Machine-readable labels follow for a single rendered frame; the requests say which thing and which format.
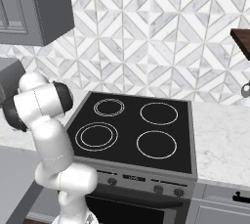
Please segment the grey wall cupboard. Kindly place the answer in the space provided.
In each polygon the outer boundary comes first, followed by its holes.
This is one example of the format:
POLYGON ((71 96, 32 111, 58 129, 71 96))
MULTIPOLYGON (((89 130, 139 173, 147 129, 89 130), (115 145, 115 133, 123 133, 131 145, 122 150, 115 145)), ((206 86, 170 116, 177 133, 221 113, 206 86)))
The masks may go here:
POLYGON ((0 44, 46 46, 73 28, 71 0, 0 0, 0 44))

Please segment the dark oven door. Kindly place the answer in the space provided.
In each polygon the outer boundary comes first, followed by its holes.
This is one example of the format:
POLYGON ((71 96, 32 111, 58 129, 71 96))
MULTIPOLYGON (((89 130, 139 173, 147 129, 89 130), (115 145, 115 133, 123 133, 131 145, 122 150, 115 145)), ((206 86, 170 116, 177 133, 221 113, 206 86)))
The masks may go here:
POLYGON ((99 184, 86 196, 101 224, 186 224, 190 200, 99 184))

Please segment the grey drawer front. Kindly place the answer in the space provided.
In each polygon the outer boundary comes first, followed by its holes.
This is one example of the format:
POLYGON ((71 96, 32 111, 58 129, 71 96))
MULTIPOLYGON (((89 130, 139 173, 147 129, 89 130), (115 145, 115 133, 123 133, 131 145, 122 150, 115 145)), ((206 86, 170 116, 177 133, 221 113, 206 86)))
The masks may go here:
POLYGON ((232 196, 234 196, 235 192, 237 191, 240 192, 240 195, 242 197, 250 198, 249 191, 245 191, 238 188, 235 189, 235 188, 221 187, 209 184, 205 186, 202 198, 209 202, 228 203, 231 205, 240 205, 250 208, 250 203, 235 202, 232 200, 232 196))

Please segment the grey hanging utensil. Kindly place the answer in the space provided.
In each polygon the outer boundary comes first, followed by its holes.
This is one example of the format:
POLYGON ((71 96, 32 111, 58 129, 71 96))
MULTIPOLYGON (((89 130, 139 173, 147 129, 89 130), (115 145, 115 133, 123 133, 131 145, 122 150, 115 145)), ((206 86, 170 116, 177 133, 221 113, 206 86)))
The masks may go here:
POLYGON ((242 86, 241 95, 243 98, 250 97, 250 81, 242 86))

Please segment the black hob stove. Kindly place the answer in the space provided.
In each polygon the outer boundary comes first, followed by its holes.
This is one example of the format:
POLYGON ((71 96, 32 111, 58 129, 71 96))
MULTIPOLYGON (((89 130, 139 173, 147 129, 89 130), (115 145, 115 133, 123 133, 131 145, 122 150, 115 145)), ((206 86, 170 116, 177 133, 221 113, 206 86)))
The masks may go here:
POLYGON ((66 124, 77 160, 97 169, 99 183, 192 197, 197 181, 189 101, 90 92, 66 124))

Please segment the grey cupboard door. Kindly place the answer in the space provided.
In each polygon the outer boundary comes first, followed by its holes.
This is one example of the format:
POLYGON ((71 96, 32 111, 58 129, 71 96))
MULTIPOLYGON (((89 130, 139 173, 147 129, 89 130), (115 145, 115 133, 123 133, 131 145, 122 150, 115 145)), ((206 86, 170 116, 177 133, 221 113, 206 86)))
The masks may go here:
POLYGON ((250 207, 193 200, 186 224, 250 224, 250 207))

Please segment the dark wooden shelf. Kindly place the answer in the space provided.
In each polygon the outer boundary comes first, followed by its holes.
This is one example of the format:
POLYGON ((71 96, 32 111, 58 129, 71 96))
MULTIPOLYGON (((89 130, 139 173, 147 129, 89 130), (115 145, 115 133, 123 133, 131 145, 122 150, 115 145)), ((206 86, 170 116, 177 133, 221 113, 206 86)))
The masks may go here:
POLYGON ((232 28, 230 36, 250 62, 250 29, 232 28))

